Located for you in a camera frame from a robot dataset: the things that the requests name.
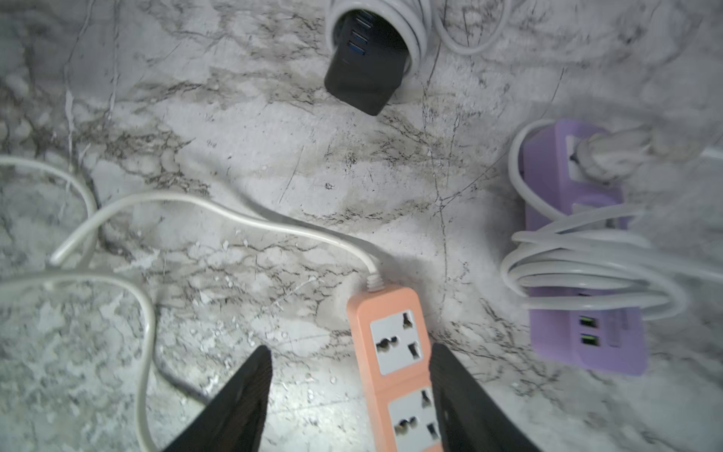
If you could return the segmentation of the pink power strip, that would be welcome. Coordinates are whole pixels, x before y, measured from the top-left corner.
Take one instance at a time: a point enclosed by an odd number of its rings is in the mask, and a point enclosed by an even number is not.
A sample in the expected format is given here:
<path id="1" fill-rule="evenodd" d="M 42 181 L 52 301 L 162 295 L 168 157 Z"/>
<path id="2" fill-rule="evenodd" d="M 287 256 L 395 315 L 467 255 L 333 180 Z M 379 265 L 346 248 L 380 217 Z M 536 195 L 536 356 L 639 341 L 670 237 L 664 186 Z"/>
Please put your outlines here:
<path id="1" fill-rule="evenodd" d="M 389 286 L 346 307 L 376 450 L 441 451 L 431 344 L 418 294 Z"/>

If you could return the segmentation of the black and white power strip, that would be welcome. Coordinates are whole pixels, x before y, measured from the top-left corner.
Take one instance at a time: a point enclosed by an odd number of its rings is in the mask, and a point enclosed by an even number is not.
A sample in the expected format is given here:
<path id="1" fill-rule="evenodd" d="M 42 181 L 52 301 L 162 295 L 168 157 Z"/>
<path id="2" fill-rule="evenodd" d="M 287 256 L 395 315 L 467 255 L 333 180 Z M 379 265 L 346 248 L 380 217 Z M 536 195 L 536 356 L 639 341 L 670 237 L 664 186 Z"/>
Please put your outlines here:
<path id="1" fill-rule="evenodd" d="M 427 55 L 430 34 L 461 56 L 485 52 L 501 36 L 512 12 L 504 1 L 486 41 L 465 46 L 449 34 L 433 1 L 329 1 L 325 39 L 333 53 L 324 86 L 335 98 L 377 116 Z"/>

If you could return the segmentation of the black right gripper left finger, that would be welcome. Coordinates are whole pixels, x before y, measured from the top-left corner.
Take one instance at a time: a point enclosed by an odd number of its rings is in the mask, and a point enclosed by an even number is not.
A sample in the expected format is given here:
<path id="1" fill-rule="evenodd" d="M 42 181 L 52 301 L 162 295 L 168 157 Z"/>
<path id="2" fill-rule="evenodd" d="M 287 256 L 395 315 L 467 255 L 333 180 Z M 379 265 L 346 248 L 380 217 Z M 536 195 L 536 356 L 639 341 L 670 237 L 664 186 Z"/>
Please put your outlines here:
<path id="1" fill-rule="evenodd" d="M 272 355 L 254 350 L 198 417 L 166 447 L 168 451 L 257 451 L 262 442 Z"/>

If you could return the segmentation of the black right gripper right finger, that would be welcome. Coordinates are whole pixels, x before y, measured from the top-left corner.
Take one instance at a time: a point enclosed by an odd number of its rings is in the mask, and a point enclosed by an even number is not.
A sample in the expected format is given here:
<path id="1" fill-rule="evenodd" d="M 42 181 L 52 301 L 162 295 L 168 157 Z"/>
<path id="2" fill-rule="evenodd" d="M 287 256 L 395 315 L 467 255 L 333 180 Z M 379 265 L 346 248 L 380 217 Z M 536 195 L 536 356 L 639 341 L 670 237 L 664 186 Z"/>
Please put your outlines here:
<path id="1" fill-rule="evenodd" d="M 445 451 L 540 451 L 448 347 L 432 346 L 429 372 Z"/>

